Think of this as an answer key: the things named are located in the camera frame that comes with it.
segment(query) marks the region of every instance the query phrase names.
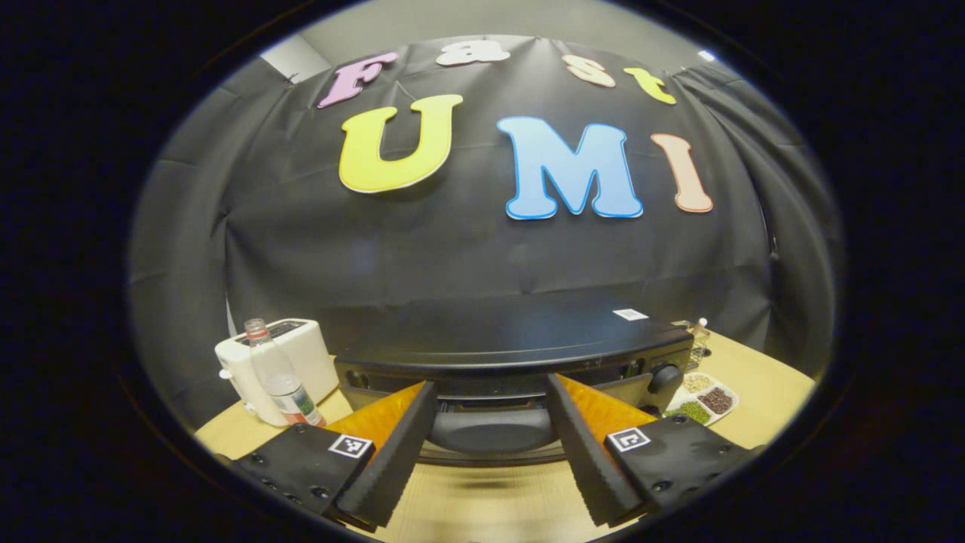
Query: letter m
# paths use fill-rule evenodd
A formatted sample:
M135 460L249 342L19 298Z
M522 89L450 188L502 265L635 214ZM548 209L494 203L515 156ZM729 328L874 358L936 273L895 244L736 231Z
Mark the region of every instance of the letter m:
M546 194L543 172L573 214L583 212L594 177L596 214L633 217L644 212L644 205L633 194L622 130L587 125L573 153L542 119L508 117L496 127L510 135L516 155L516 197L506 205L506 213L512 218L547 218L556 213L557 203Z

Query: yellow letter u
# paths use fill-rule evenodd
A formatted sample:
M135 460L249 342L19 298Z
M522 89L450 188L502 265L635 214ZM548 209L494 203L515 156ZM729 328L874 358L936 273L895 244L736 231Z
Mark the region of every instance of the yellow letter u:
M421 111L419 146L405 158L383 160L379 153L385 122L396 116L395 107L359 113L342 124L345 145L339 161L342 184L357 192L382 192L415 185L432 175L449 157L453 143L453 107L460 95L439 95L412 102Z

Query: plastic water bottle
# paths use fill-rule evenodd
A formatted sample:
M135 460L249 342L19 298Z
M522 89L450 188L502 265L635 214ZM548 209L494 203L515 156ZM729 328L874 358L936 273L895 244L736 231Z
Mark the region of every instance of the plastic water bottle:
M244 324L244 328L251 345L251 365L255 377L289 425L304 422L324 426L325 419L305 391L288 356L271 339L264 320L252 319Z

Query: table surface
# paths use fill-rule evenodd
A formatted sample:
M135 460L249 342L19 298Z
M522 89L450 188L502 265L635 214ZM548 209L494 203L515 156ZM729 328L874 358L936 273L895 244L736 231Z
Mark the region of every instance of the table surface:
M777 437L811 394L813 380L774 358L713 332L706 347L711 355L697 371L739 397L737 407L710 428L745 448ZM352 413L337 389L318 408L328 421ZM283 429L249 414L238 401L195 438L212 452L237 459ZM594 526L565 461L505 468L416 464L388 526L375 534L357 531L390 543L582 543L633 522Z

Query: bottle label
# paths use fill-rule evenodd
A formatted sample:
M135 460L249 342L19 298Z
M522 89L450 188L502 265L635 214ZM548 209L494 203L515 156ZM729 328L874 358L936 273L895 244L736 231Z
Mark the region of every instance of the bottle label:
M275 401L278 411L282 412L289 424L304 422L318 426L322 421L321 413L318 412L304 386L299 386L298 390L286 396L272 396L271 399Z

